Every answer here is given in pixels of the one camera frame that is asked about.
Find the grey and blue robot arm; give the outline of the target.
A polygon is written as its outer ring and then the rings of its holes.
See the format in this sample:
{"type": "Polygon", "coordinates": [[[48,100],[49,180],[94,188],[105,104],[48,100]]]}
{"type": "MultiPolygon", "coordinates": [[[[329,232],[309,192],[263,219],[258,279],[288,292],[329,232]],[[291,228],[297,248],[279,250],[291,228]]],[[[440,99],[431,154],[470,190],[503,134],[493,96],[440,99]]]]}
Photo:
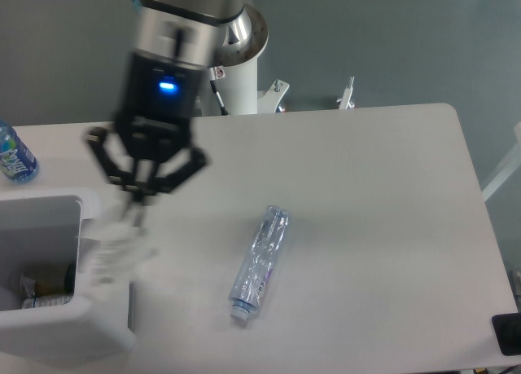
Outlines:
{"type": "Polygon", "coordinates": [[[216,68],[256,59],[268,28],[242,0],[136,0],[141,9],[120,104],[110,127],[85,140],[110,184],[131,205],[169,194],[208,162],[191,124],[216,68]]]}

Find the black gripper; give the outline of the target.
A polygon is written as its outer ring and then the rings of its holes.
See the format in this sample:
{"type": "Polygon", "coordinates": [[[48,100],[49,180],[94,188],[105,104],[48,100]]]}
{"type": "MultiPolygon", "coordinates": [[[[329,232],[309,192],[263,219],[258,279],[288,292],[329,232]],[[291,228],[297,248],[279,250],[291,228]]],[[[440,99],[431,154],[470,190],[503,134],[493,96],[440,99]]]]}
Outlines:
{"type": "Polygon", "coordinates": [[[130,55],[122,103],[114,128],[132,159],[123,170],[109,155],[105,143],[111,131],[91,126],[85,141],[110,184],[134,193],[136,205],[148,205],[153,196],[170,194],[208,164],[205,152],[192,142],[191,119],[204,69],[200,66],[135,51],[130,55]],[[188,160],[159,176],[160,163],[189,147],[188,160]],[[155,161],[147,180],[138,185],[138,160],[155,161]]]}

